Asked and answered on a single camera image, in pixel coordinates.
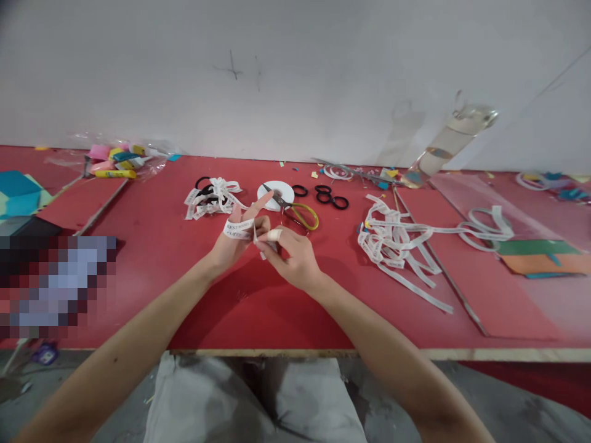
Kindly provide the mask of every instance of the red tabletop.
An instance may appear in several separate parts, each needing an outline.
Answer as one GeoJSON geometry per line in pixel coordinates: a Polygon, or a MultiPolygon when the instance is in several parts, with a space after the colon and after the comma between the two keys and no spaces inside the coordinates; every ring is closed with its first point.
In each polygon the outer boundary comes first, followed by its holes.
{"type": "MultiPolygon", "coordinates": [[[[63,186],[76,172],[44,163],[51,155],[51,151],[37,152],[31,148],[0,150],[2,169],[31,173],[54,193],[52,186],[63,186]]],[[[443,276],[433,278],[437,286],[429,292],[452,305],[452,315],[429,305],[381,272],[358,246],[357,226],[372,205],[365,195],[386,194],[384,201],[395,207],[392,191],[382,191],[359,178],[351,182],[336,180],[333,184],[325,175],[312,178],[310,173],[319,169],[316,164],[287,162],[281,167],[279,162],[271,161],[184,156],[168,162],[162,172],[147,181],[129,183],[87,233],[116,236],[123,244],[117,256],[116,275],[111,278],[112,290],[90,306],[89,313],[80,317],[78,327],[69,329],[60,347],[100,346],[212,247],[225,223],[224,214],[198,221],[184,220],[187,207],[183,201],[187,193],[199,177],[207,175],[238,181],[244,191],[236,197],[246,205],[256,200],[258,187],[269,180],[311,190],[315,185],[331,185],[333,195],[346,197],[350,201],[347,210],[318,203],[313,191],[307,197],[296,198],[297,202],[312,206],[320,218],[320,227],[310,234],[318,263],[422,349],[591,348],[588,278],[525,282],[532,300],[564,333],[564,340],[486,338],[443,276]]],[[[578,219],[566,224],[565,208],[575,204],[557,202],[547,193],[520,188],[507,174],[489,179],[483,173],[483,177],[532,217],[567,239],[575,238],[575,244],[589,240],[588,210],[577,209],[578,219]]],[[[279,223],[277,213],[264,213],[271,216],[272,224],[279,223]]],[[[403,272],[409,280],[420,284],[413,274],[403,272]]],[[[281,279],[260,259],[258,250],[251,247],[191,312],[170,348],[351,349],[352,345],[319,305],[281,279]]]]}

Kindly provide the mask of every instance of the clear plastic bottle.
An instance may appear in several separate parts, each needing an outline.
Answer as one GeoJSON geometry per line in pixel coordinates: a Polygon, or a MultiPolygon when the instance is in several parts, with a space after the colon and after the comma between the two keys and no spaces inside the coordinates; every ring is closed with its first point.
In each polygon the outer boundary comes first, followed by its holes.
{"type": "Polygon", "coordinates": [[[465,105],[433,139],[402,176],[409,188],[420,188],[432,175],[464,149],[482,130],[491,127],[499,113],[486,105],[465,105]]]}

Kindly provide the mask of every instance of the table edge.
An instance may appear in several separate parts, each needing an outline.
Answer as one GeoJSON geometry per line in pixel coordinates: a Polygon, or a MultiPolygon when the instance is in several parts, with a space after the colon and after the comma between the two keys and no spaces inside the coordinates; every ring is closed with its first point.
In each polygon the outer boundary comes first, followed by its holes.
{"type": "MultiPolygon", "coordinates": [[[[422,349],[421,352],[434,361],[591,363],[591,349],[584,348],[422,349]]],[[[173,349],[171,353],[202,357],[359,357],[355,349],[173,349]]]]}

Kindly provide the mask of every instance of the scissor handle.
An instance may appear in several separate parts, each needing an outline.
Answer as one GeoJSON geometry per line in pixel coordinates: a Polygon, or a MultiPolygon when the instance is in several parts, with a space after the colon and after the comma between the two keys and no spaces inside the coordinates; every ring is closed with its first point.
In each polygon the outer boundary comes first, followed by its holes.
{"type": "Polygon", "coordinates": [[[318,216],[316,215],[316,212],[314,212],[314,210],[305,204],[301,204],[301,203],[292,203],[291,204],[291,210],[294,212],[295,216],[300,220],[300,222],[302,222],[302,224],[304,225],[304,227],[309,230],[309,231],[313,231],[314,229],[316,229],[318,227],[318,225],[320,224],[320,221],[318,220],[318,216]],[[303,209],[305,209],[306,211],[308,211],[310,214],[312,214],[312,217],[314,217],[314,225],[310,226],[307,222],[306,219],[302,216],[302,214],[300,214],[297,210],[296,210],[296,206],[299,206],[303,209]]]}

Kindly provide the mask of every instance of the clear plastic sheet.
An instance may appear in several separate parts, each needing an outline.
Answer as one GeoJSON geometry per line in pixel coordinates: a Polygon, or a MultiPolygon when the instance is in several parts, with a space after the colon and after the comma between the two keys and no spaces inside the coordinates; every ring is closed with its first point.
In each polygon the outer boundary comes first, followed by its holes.
{"type": "MultiPolygon", "coordinates": [[[[467,217],[468,212],[476,207],[490,209],[494,205],[502,206],[503,217],[511,223],[515,232],[512,240],[564,240],[495,192],[475,175],[437,174],[431,178],[431,182],[464,217],[467,217]]],[[[481,222],[490,223],[484,215],[482,217],[481,222]]]]}
{"type": "Polygon", "coordinates": [[[152,156],[146,164],[135,170],[137,178],[135,181],[145,181],[154,177],[164,169],[166,161],[173,155],[185,154],[178,146],[167,140],[140,139],[137,141],[126,140],[103,133],[78,132],[69,136],[80,147],[79,150],[57,150],[53,155],[45,159],[45,163],[64,166],[80,174],[84,172],[84,165],[87,160],[85,155],[92,145],[108,145],[112,148],[128,148],[132,145],[140,145],[146,149],[146,156],[152,156]]]}

